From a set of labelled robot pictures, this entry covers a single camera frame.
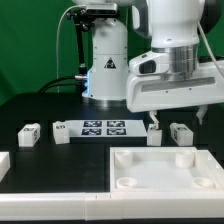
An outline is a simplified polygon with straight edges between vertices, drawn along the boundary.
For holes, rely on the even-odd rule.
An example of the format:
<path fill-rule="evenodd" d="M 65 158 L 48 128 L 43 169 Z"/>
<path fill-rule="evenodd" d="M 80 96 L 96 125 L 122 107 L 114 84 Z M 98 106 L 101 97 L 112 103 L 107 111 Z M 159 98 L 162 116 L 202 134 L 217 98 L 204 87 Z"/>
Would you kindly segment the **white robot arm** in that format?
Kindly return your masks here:
<path fill-rule="evenodd" d="M 126 105 L 131 112 L 205 106 L 224 102 L 224 62 L 201 64 L 201 20 L 209 0 L 72 0 L 92 30 L 93 64 L 82 98 L 101 106 Z M 116 19 L 132 8 L 133 29 L 151 50 L 127 58 L 128 31 Z"/>

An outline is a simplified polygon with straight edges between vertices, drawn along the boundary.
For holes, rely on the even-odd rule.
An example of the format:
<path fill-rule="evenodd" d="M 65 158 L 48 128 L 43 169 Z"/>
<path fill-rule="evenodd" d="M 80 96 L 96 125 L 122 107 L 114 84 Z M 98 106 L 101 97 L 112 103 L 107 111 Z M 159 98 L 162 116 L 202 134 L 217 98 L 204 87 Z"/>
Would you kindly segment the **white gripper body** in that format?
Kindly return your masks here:
<path fill-rule="evenodd" d="M 224 60 L 196 66 L 192 77 L 168 81 L 167 53 L 142 54 L 129 62 L 126 102 L 131 112 L 224 103 Z"/>

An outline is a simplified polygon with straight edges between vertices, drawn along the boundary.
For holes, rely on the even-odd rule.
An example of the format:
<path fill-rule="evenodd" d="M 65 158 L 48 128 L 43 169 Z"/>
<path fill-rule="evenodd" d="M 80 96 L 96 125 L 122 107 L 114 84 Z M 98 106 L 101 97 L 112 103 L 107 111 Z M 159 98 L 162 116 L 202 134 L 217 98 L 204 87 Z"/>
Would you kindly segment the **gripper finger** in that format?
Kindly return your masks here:
<path fill-rule="evenodd" d="M 207 106 L 200 106 L 199 107 L 198 112 L 196 113 L 196 117 L 199 120 L 199 124 L 202 124 L 203 123 L 203 118 L 204 118 L 207 110 L 208 110 L 208 107 Z"/>
<path fill-rule="evenodd" d="M 149 116 L 152 120 L 152 122 L 149 124 L 150 130 L 158 130 L 159 129 L 159 121 L 157 119 L 157 112 L 156 111 L 150 111 Z"/>

